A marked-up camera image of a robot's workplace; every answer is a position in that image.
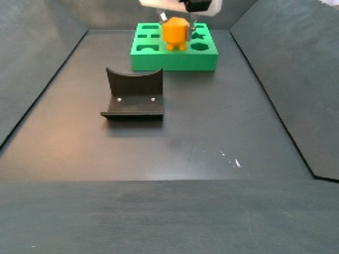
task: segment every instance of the white robot part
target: white robot part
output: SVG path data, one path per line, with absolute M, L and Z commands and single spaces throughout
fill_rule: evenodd
M 139 2 L 147 7 L 187 13 L 184 3 L 179 3 L 177 0 L 139 0 Z M 195 14 L 213 17 L 220 12 L 221 5 L 223 0 L 212 0 L 208 10 L 204 12 L 195 12 Z

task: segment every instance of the black bracket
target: black bracket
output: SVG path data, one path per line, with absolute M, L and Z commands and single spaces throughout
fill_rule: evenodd
M 163 117 L 163 69 L 145 75 L 124 75 L 105 69 L 111 101 L 105 118 Z

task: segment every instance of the orange block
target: orange block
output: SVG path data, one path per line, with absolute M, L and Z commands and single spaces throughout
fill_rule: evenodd
M 163 40 L 167 43 L 167 50 L 185 51 L 188 21 L 183 18 L 172 17 L 163 24 Z

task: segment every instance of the green foam block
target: green foam block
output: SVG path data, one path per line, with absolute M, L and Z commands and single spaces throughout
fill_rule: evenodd
M 204 23 L 196 23 L 187 50 L 165 49 L 159 23 L 139 23 L 131 48 L 132 70 L 215 70 L 217 48 Z

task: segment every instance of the wall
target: wall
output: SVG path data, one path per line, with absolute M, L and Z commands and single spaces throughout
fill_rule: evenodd
M 135 29 L 139 22 L 157 22 L 155 9 L 140 6 L 139 0 L 60 0 L 91 29 Z M 212 29 L 228 30 L 255 0 L 224 0 L 215 18 L 201 18 Z
M 85 30 L 53 0 L 1 1 L 0 147 Z
M 315 176 L 339 180 L 339 12 L 258 0 L 231 29 Z

